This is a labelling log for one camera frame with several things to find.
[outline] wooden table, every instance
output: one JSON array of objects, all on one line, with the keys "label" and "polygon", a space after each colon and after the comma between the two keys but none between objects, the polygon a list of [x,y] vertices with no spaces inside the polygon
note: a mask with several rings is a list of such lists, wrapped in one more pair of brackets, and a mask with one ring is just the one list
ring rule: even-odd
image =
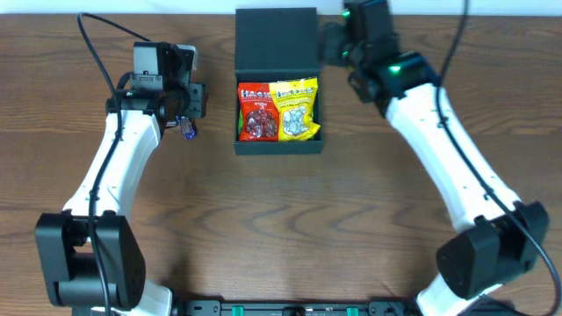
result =
[{"label": "wooden table", "polygon": [[[412,297],[455,236],[433,183],[346,71],[327,68],[324,153],[238,157],[233,149],[234,17],[110,16],[153,40],[200,51],[208,83],[200,135],[166,133],[140,181],[132,227],[148,277],[186,298],[367,300]],[[440,66],[454,17],[397,17],[402,46]],[[87,21],[112,78],[133,40]],[[562,269],[562,28],[559,18],[472,18],[446,86],[468,133],[524,201],[551,215],[546,248]],[[68,315],[47,301],[33,229],[90,166],[109,91],[72,15],[0,16],[0,313]],[[542,263],[498,295],[544,312]]]}]

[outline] yellow package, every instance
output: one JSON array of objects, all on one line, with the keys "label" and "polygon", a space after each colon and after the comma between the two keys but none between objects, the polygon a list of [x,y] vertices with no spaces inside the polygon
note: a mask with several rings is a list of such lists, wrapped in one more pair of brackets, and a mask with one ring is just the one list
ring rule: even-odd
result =
[{"label": "yellow package", "polygon": [[279,112],[279,141],[309,140],[320,129],[313,122],[318,79],[270,83],[270,94]]}]

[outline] red package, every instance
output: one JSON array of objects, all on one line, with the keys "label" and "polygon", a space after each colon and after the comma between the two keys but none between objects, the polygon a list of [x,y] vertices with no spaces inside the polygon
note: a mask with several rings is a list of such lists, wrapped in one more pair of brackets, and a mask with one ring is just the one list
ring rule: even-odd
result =
[{"label": "red package", "polygon": [[279,112],[268,83],[240,83],[238,98],[242,112],[240,141],[278,141]]}]

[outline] black lid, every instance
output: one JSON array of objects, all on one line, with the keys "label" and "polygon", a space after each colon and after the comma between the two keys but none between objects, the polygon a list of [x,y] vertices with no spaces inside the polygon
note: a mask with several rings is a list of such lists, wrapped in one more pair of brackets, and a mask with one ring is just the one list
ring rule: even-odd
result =
[{"label": "black lid", "polygon": [[315,8],[236,10],[236,73],[320,70]]}]

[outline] candy bag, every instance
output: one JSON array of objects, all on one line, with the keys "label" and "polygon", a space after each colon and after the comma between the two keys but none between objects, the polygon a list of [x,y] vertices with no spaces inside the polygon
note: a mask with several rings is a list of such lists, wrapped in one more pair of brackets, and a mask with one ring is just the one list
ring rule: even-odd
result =
[{"label": "candy bag", "polygon": [[239,141],[277,141],[279,112],[270,94],[268,83],[240,83],[242,129]]},{"label": "candy bag", "polygon": [[270,83],[270,93],[279,111],[279,141],[309,140],[320,129],[313,122],[318,79]]}]

